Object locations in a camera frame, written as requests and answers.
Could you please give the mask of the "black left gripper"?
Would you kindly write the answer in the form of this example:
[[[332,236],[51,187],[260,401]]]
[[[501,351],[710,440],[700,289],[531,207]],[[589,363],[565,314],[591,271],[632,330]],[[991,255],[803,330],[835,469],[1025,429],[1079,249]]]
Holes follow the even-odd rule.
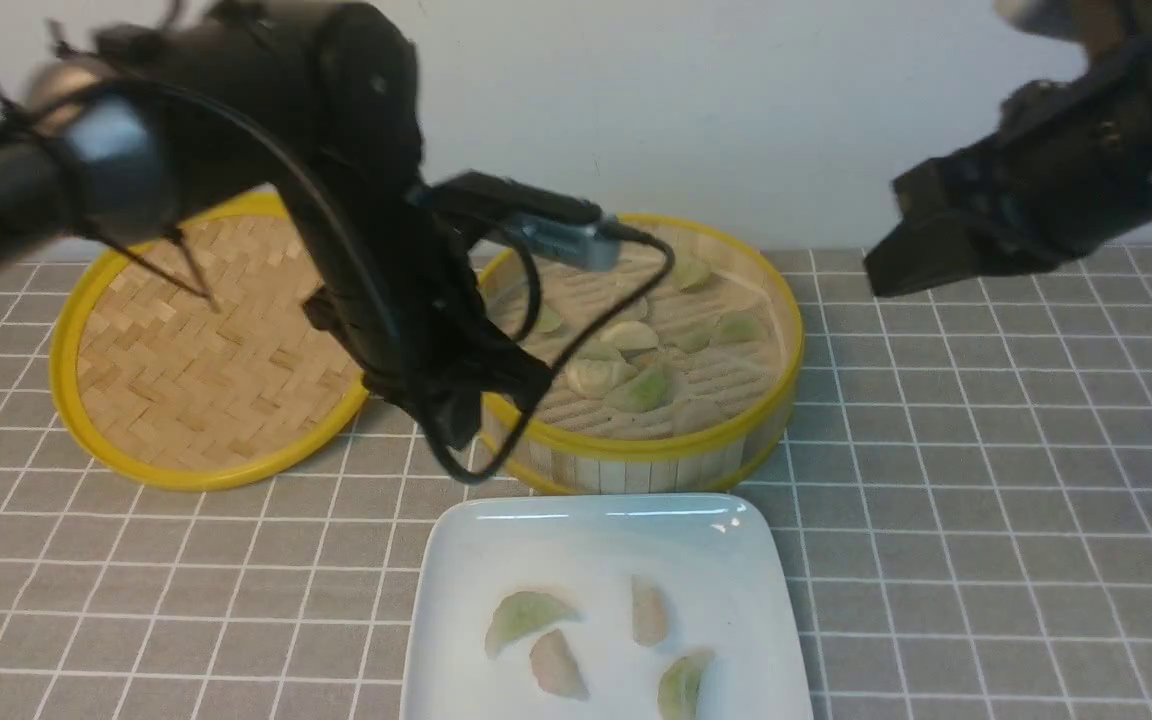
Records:
[[[435,313],[426,325],[408,325],[411,336],[430,342],[415,364],[402,363],[365,297],[342,300],[321,286],[303,301],[303,313],[356,361],[371,395],[411,416],[433,445],[448,450],[463,450],[480,432],[484,397],[505,395],[532,407],[554,378],[550,365],[488,323],[479,300],[454,306],[452,319]]]

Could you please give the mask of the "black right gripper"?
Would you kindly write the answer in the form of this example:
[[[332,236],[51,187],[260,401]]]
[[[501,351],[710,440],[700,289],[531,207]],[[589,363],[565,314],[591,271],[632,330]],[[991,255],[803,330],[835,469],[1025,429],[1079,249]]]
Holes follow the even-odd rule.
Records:
[[[901,222],[864,256],[877,300],[1051,272],[1152,223],[1152,41],[1020,88],[996,132],[892,187]]]

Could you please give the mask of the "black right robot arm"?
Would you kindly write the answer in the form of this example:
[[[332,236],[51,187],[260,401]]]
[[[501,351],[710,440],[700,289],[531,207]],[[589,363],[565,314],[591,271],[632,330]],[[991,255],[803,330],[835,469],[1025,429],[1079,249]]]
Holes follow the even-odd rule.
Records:
[[[1152,223],[1152,1],[996,1],[995,13],[1078,44],[1087,68],[1018,88],[995,132],[893,181],[900,223],[863,262],[878,300],[1055,272]]]

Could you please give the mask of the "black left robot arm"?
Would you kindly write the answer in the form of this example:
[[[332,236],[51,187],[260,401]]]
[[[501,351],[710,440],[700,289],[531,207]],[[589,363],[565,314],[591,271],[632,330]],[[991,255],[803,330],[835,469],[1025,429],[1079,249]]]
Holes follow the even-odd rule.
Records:
[[[503,395],[524,438],[553,382],[522,342],[490,323],[468,252],[513,247],[531,311],[540,282],[526,227],[586,234],[591,202],[467,170],[422,177],[419,55],[372,3],[218,1],[179,26],[113,24],[54,56],[26,97],[0,86],[0,266],[61,237],[131,258],[136,243],[182,245],[182,223],[262,184],[275,188],[321,276],[312,327],[361,364],[367,389],[448,455]]]

